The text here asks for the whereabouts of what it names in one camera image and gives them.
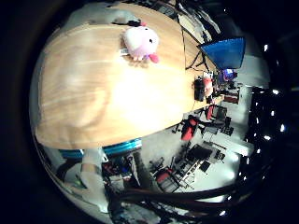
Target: white wall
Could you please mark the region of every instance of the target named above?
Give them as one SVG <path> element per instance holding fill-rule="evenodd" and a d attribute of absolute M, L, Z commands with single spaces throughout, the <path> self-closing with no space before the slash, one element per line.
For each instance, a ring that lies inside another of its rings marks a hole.
<path fill-rule="evenodd" d="M 241 68 L 235 69 L 238 73 L 235 81 L 251 87 L 267 89 L 270 74 L 267 62 L 263 59 L 262 52 L 253 35 L 245 34 L 246 48 Z"/>

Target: ceiling light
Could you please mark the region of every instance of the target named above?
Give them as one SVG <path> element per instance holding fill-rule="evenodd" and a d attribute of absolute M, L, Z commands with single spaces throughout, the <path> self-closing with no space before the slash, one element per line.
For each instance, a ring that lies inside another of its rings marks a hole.
<path fill-rule="evenodd" d="M 268 50 L 268 45 L 263 45 L 263 51 L 266 52 Z"/>
<path fill-rule="evenodd" d="M 232 153 L 231 159 L 232 159 L 232 161 L 238 161 L 239 157 L 235 153 Z"/>
<path fill-rule="evenodd" d="M 265 135 L 263 138 L 264 138 L 265 140 L 268 140 L 268 141 L 271 139 L 271 137 L 268 136 L 268 135 Z"/>
<path fill-rule="evenodd" d="M 284 127 L 284 124 L 280 125 L 280 132 L 283 133 L 286 130 L 286 128 Z"/>
<path fill-rule="evenodd" d="M 278 90 L 272 90 L 272 92 L 273 92 L 275 95 L 279 94 L 279 91 L 278 91 Z"/>
<path fill-rule="evenodd" d="M 235 173 L 233 171 L 230 171 L 229 173 L 227 173 L 227 177 L 231 180 L 235 178 Z"/>
<path fill-rule="evenodd" d="M 226 213 L 226 212 L 223 210 L 222 212 L 219 213 L 219 215 L 220 215 L 221 217 L 223 217 L 223 216 L 225 215 L 225 213 Z"/>

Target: gray floor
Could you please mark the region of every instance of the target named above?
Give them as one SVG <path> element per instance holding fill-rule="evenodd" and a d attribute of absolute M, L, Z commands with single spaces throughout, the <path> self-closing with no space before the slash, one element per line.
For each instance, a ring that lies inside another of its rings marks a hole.
<path fill-rule="evenodd" d="M 164 157 L 164 166 L 170 165 L 173 156 L 176 156 L 181 150 L 182 146 L 187 144 L 186 141 L 180 139 L 181 132 L 172 133 L 173 128 L 162 130 L 160 132 L 145 136 L 142 138 L 141 156 L 146 166 L 150 167 L 150 161 L 157 161 Z M 191 147 L 194 144 L 202 144 L 203 139 L 200 132 L 197 132 L 192 139 Z M 190 185 L 189 188 L 179 188 L 178 191 L 188 192 L 205 189 L 220 188 L 235 182 L 240 155 L 230 151 L 224 150 L 224 163 L 217 162 L 211 164 L 206 171 L 206 174 L 201 170 L 196 170 L 194 176 L 191 176 L 186 181 Z M 221 202 L 225 199 L 224 196 L 202 200 L 205 202 Z"/>

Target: wooden table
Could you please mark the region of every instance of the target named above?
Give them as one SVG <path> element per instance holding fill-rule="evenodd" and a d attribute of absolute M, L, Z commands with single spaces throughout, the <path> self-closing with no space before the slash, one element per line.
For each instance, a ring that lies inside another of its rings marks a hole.
<path fill-rule="evenodd" d="M 185 62 L 179 24 L 145 7 L 116 7 L 132 11 L 157 32 L 161 61 L 136 63 L 120 56 L 127 28 L 122 25 L 86 24 L 57 36 L 44 49 L 39 79 L 36 138 L 41 144 L 64 149 L 117 144 L 179 123 L 183 113 L 207 106 L 194 103 L 194 72 L 185 73 L 185 66 L 197 49 L 185 38 Z"/>

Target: computer monitor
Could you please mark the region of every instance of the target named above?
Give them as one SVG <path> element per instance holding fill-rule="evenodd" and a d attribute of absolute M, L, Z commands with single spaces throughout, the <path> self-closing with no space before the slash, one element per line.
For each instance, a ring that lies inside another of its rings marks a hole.
<path fill-rule="evenodd" d="M 240 68 L 245 53 L 245 38 L 234 37 L 198 46 L 219 70 Z"/>

